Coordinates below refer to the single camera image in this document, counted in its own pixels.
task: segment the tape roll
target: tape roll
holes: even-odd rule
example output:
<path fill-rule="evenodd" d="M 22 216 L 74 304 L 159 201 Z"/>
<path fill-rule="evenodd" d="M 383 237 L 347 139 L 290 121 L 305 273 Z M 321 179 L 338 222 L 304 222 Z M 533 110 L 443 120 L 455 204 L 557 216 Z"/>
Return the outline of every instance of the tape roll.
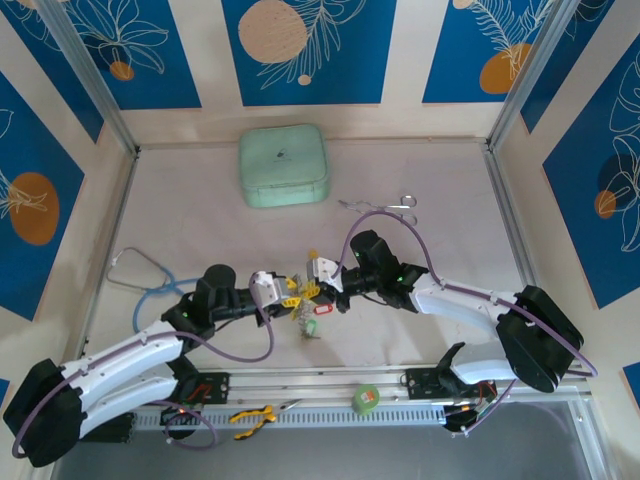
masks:
<path fill-rule="evenodd" d="M 353 396 L 351 406 L 358 415 L 368 415 L 380 402 L 380 392 L 374 385 L 361 385 Z"/>

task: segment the white tabletop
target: white tabletop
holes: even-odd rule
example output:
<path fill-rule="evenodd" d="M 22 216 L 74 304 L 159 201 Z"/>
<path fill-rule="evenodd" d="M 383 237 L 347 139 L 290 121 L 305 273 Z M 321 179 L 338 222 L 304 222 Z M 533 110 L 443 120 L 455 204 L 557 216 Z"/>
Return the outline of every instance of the white tabletop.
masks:
<path fill-rule="evenodd" d="M 329 143 L 331 194 L 322 203 L 252 209 L 243 201 L 235 145 L 143 151 L 120 225 L 114 253 L 135 246 L 171 269 L 178 279 L 201 276 L 224 263 L 244 288 L 257 270 L 305 274 L 310 249 L 338 258 L 358 213 L 339 199 L 397 203 L 418 200 L 418 231 L 440 275 L 497 290 L 522 284 L 493 189 L 476 143 L 339 141 Z M 413 236 L 389 218 L 372 218 L 400 262 L 424 265 Z M 131 256 L 114 273 L 131 281 L 158 279 Z M 355 266 L 349 258 L 347 266 Z M 133 333 L 136 292 L 105 282 L 90 332 L 88 352 Z M 148 325 L 177 297 L 148 301 L 140 325 Z M 451 344 L 481 341 L 484 334 L 446 318 L 417 315 L 352 300 L 351 310 L 317 317 L 319 340 L 303 340 L 288 317 L 274 320 L 275 352 L 262 367 L 399 365 L 437 362 Z M 253 317 L 219 332 L 211 342 L 236 355 L 266 351 L 267 334 Z M 204 349 L 189 357 L 197 367 L 242 367 Z"/>

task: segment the yellow pliers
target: yellow pliers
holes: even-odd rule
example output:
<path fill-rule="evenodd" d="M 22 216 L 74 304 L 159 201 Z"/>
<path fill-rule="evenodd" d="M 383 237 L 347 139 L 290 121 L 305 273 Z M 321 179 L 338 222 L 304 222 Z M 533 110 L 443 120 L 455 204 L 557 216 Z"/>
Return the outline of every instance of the yellow pliers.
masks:
<path fill-rule="evenodd" d="M 260 410 L 244 410 L 243 412 L 236 413 L 229 419 L 231 423 L 236 423 L 241 418 L 252 417 L 254 415 L 264 415 L 264 418 L 248 432 L 239 433 L 233 438 L 235 438 L 236 440 L 246 440 L 247 438 L 253 436 L 254 433 L 264 427 L 267 423 L 274 423 L 278 419 L 278 415 L 280 415 L 282 412 L 286 412 L 290 408 L 295 407 L 301 401 L 302 399 L 299 398 L 297 400 L 290 400 L 288 402 L 281 403 L 275 408 L 273 408 L 272 405 L 267 405 Z"/>

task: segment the scissors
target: scissors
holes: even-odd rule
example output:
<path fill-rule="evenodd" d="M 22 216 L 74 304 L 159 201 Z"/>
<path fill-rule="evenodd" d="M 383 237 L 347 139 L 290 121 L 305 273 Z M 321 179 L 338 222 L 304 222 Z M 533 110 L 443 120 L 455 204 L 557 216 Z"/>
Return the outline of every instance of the scissors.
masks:
<path fill-rule="evenodd" d="M 349 210 L 355 210 L 358 213 L 368 213 L 374 210 L 381 212 L 391 212 L 401 216 L 410 225 L 415 226 L 418 224 L 418 217 L 412 213 L 394 212 L 393 210 L 408 210 L 418 205 L 418 200 L 413 195 L 404 195 L 400 197 L 400 205 L 376 205 L 375 203 L 366 202 L 360 200 L 359 202 L 345 202 L 344 200 L 338 200 L 340 205 Z"/>

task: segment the mint green box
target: mint green box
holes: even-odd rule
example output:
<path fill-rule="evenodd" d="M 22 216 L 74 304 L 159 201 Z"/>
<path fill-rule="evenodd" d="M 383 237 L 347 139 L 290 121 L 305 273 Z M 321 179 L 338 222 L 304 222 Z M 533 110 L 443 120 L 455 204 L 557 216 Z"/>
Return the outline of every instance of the mint green box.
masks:
<path fill-rule="evenodd" d="M 240 138 L 238 158 L 250 207 L 321 202 L 329 195 L 327 146 L 314 125 L 251 130 Z"/>

